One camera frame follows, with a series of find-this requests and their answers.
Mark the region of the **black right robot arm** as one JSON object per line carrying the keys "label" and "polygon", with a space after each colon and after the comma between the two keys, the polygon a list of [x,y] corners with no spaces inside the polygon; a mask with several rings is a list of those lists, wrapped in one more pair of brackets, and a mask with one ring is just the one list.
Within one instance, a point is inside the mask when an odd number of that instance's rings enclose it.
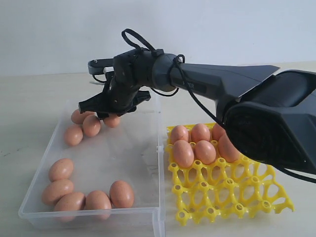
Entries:
{"label": "black right robot arm", "polygon": [[149,95],[147,86],[164,92],[177,88],[216,104],[216,121],[247,157],[275,167],[316,171],[316,75],[272,65],[219,66],[181,63],[158,49],[134,49],[100,68],[113,67],[101,93],[79,102],[80,112],[122,116]]}

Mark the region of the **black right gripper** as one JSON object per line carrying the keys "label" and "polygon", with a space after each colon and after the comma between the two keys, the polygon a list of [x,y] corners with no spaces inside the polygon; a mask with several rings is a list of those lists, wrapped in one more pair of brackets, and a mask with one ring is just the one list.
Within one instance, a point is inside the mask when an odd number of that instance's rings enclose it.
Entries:
{"label": "black right gripper", "polygon": [[104,120],[109,115],[122,116],[126,113],[136,111],[137,106],[151,99],[149,91],[141,91],[131,75],[121,73],[117,75],[115,72],[105,73],[106,81],[103,91],[104,96],[100,100],[101,95],[95,95],[85,101],[79,102],[79,112],[97,112],[96,115],[100,120]]}

